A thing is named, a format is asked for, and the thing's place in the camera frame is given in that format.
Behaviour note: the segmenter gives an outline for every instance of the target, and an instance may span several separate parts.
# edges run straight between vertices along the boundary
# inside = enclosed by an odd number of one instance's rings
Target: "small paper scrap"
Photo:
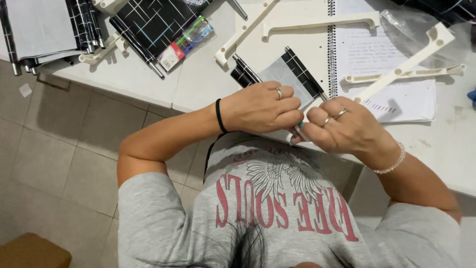
[[[20,93],[23,95],[23,98],[26,98],[28,95],[33,93],[33,91],[31,91],[31,88],[28,84],[24,84],[20,87]]]

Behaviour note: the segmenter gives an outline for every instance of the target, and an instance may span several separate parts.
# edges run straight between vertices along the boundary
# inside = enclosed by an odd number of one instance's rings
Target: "black hair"
[[[262,232],[262,227],[258,224],[246,225],[240,223],[234,226],[228,223],[232,229],[230,236],[231,250],[223,266],[219,268],[264,268],[266,258],[266,245]],[[335,260],[341,267],[353,268],[345,259],[341,258],[335,251],[331,249]],[[199,261],[180,261],[173,263],[151,262],[137,258],[144,263],[160,268],[218,268],[211,265],[219,263],[216,259],[210,257]]]

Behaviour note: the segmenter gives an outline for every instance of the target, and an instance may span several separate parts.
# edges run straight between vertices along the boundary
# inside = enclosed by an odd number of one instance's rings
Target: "notebook spiral binding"
[[[334,0],[329,0],[327,5],[328,16],[336,14]],[[336,29],[335,25],[327,27],[327,78],[329,80],[329,98],[337,97],[337,54],[336,54]]]

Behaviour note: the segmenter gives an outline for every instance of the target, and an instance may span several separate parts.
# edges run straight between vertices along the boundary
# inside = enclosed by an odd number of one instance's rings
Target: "black hair tie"
[[[228,131],[225,128],[225,126],[223,125],[223,121],[221,120],[220,100],[221,99],[217,99],[217,101],[215,102],[215,110],[217,111],[217,119],[218,119],[218,124],[220,125],[220,129],[223,132],[223,134],[226,134],[226,133],[228,133]]]

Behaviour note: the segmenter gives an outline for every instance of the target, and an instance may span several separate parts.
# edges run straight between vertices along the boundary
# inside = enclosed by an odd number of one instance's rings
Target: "woman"
[[[457,267],[454,195],[365,107],[334,98],[312,108],[301,130],[326,152],[353,154],[378,173],[391,201],[376,230],[356,224],[302,149],[245,133],[299,124],[293,93],[278,82],[254,84],[127,137],[117,171],[120,266]],[[184,211],[165,162],[224,132],[232,133],[212,146],[204,189]]]

